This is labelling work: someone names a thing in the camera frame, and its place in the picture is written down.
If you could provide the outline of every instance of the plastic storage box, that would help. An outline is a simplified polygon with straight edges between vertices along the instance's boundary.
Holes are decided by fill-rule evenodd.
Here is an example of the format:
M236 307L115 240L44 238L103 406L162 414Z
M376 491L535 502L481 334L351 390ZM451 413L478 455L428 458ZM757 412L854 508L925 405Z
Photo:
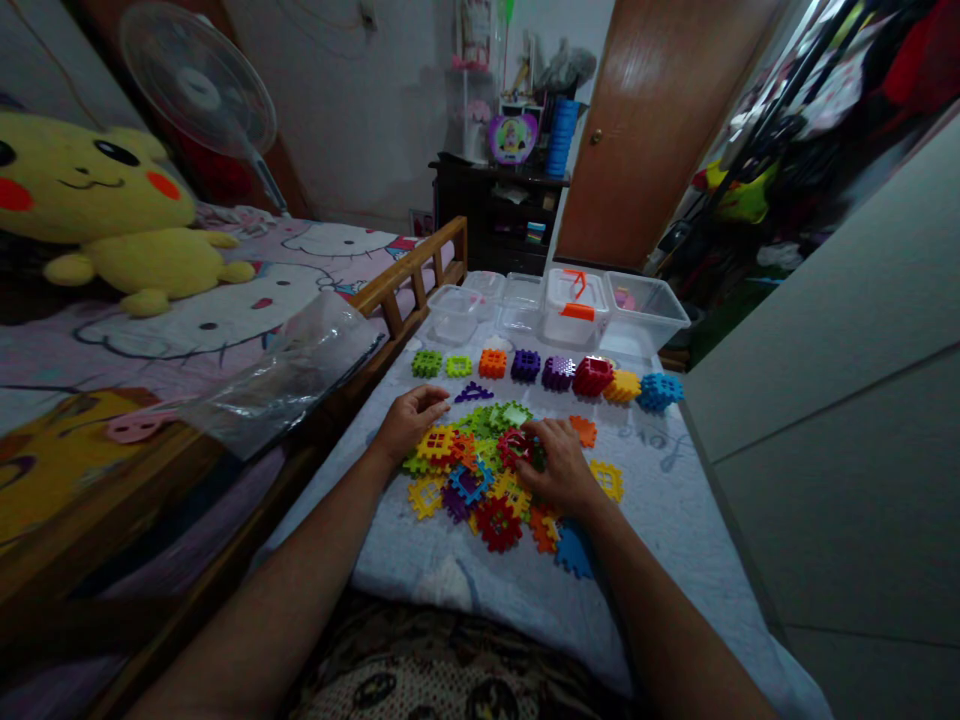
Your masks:
M431 333L440 342L463 345L477 329L483 295L457 285L444 285L427 300L433 316Z
M508 273L507 285L500 298L500 319L497 328L507 333L532 333L540 325L542 278L523 273Z
M678 330L690 327L690 318L663 280L608 271L603 282L611 315L600 352L651 357Z
M476 290L483 295L483 300L480 303L480 319L490 320L500 304L500 296L503 295L503 288L506 284L506 276L500 273L490 270L475 270L467 273L467 279L464 280L462 287L468 290Z
M543 337L548 342L591 349L609 314L599 275L567 268L547 275Z

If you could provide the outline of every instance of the orange latch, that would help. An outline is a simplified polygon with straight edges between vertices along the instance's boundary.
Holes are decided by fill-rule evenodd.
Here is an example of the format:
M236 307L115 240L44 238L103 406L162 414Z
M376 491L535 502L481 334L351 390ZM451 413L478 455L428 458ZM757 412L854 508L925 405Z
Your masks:
M563 310L560 311L560 314L564 317L575 317L579 320L589 320L590 322L593 322L592 305L584 305L582 303L567 303Z

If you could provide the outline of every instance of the white fan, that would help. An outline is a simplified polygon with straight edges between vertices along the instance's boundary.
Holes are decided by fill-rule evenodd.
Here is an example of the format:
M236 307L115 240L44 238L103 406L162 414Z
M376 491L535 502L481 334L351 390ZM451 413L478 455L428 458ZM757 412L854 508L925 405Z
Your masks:
M199 15L144 2L124 13L120 48L140 90L167 120L214 152L248 160L290 217L261 157L277 137L273 102L236 45Z

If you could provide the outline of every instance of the plush toy eye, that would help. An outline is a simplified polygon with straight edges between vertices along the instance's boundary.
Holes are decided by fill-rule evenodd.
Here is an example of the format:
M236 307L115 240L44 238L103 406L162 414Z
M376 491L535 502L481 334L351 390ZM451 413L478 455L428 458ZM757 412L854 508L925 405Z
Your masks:
M0 140L0 167L6 167L16 159L17 154L13 151L13 148Z
M119 145L108 143L106 140L94 140L93 145L108 158L111 160L116 160L118 163L123 163L124 165L129 165L130 167L136 167L140 164L140 161L137 160L136 155L129 150L124 150Z

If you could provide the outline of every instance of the clear plastic bag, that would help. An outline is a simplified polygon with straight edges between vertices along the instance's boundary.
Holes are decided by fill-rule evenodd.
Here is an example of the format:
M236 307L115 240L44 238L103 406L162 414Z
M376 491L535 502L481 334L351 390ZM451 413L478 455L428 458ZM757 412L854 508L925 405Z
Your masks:
M366 364L383 333L336 293L320 293L255 364L177 415L241 460L272 446Z

